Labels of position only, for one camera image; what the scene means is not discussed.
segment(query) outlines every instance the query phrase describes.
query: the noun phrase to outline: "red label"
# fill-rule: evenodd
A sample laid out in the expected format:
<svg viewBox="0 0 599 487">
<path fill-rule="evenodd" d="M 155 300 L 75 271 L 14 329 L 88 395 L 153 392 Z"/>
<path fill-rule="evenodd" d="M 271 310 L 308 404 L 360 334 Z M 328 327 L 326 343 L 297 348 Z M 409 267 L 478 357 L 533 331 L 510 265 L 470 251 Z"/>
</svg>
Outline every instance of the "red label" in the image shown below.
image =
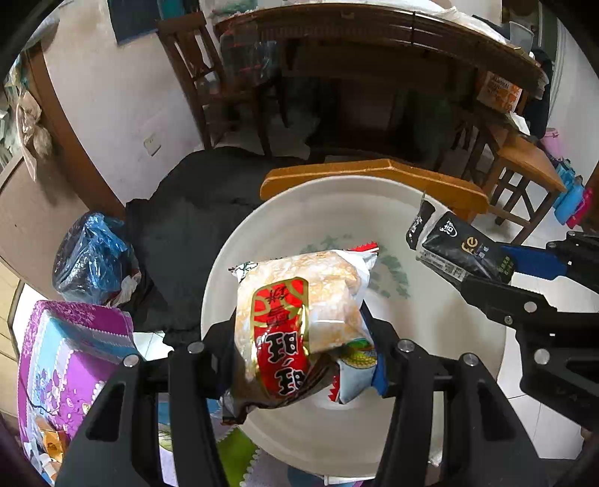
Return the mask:
<svg viewBox="0 0 599 487">
<path fill-rule="evenodd" d="M 252 299 L 256 359 L 272 396 L 289 398 L 302 386 L 310 363 L 304 352 L 308 281 L 296 277 L 261 287 Z"/>
</svg>

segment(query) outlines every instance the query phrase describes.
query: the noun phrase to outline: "white logo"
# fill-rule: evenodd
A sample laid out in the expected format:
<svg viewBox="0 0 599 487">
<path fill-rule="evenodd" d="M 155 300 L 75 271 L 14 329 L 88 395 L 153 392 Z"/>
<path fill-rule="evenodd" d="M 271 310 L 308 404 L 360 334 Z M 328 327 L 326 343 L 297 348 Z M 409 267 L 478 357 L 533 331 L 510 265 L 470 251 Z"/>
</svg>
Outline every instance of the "white logo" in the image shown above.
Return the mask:
<svg viewBox="0 0 599 487">
<path fill-rule="evenodd" d="M 450 237 L 458 236 L 458 231 L 453 226 L 453 223 L 451 223 L 451 220 L 448 220 L 447 223 L 439 229 L 439 231 L 447 233 Z"/>
</svg>

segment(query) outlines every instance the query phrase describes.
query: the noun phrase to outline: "green floral pattern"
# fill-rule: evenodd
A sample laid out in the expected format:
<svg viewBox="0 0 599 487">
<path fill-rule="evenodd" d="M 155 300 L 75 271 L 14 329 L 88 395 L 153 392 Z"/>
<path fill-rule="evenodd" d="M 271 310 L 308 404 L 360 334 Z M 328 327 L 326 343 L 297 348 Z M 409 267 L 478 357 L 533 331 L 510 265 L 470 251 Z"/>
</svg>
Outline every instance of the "green floral pattern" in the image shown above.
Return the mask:
<svg viewBox="0 0 599 487">
<path fill-rule="evenodd" d="M 332 237 L 327 235 L 322 242 L 311 243 L 310 245 L 305 246 L 300 253 L 310 254 L 312 252 L 321 252 L 323 250 L 331 250 L 334 248 L 350 248 L 352 244 L 349 241 L 352 239 L 353 236 L 348 233 L 341 235 L 340 237 Z M 391 293 L 387 289 L 383 288 L 383 280 L 380 272 L 378 272 L 384 266 L 389 271 L 389 275 L 391 276 L 391 280 L 393 280 L 393 285 L 395 286 L 395 291 L 397 294 L 407 299 L 410 297 L 410 293 L 408 292 L 408 276 L 403 270 L 401 262 L 397 257 L 389 253 L 387 247 L 381 245 L 380 243 L 379 250 L 379 258 L 377 259 L 377 263 L 374 266 L 374 269 L 370 272 L 370 283 L 368 284 L 368 287 L 383 297 L 391 297 Z"/>
</svg>

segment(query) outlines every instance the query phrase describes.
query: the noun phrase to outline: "pink object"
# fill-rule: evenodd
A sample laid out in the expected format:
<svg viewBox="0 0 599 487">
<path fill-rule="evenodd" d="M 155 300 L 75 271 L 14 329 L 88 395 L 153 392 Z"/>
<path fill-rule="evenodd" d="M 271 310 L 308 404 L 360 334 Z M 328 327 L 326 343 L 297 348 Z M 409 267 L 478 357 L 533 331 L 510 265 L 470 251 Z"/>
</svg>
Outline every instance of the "pink object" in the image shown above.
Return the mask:
<svg viewBox="0 0 599 487">
<path fill-rule="evenodd" d="M 544 137 L 541 139 L 543 146 L 556 159 L 564 158 L 561 142 L 559 140 L 559 132 L 554 128 L 547 128 Z"/>
<path fill-rule="evenodd" d="M 588 188 L 582 194 L 582 203 L 578 205 L 578 208 L 576 208 L 574 215 L 572 215 L 570 218 L 568 218 L 568 221 L 566 222 L 566 224 L 571 229 L 573 229 L 575 226 L 580 224 L 580 222 L 582 221 L 582 218 L 585 216 L 586 212 L 591 207 L 592 199 L 593 199 L 593 189 Z"/>
</svg>

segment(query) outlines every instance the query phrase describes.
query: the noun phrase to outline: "pink bottle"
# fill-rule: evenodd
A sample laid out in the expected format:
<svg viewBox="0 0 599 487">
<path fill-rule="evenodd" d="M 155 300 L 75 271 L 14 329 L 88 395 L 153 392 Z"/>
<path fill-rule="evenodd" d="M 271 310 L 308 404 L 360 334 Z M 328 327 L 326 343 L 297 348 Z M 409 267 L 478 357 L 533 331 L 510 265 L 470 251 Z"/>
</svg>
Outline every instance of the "pink bottle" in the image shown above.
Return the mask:
<svg viewBox="0 0 599 487">
<path fill-rule="evenodd" d="M 570 218 L 568 218 L 568 221 L 566 222 L 566 224 L 571 229 L 573 229 L 575 226 L 580 224 L 580 222 L 582 221 L 582 218 L 585 216 L 586 212 L 591 207 L 592 199 L 593 199 L 593 189 L 592 188 L 585 189 L 585 192 L 582 194 L 582 203 L 578 205 L 578 208 L 576 208 L 574 215 L 572 215 Z"/>
</svg>

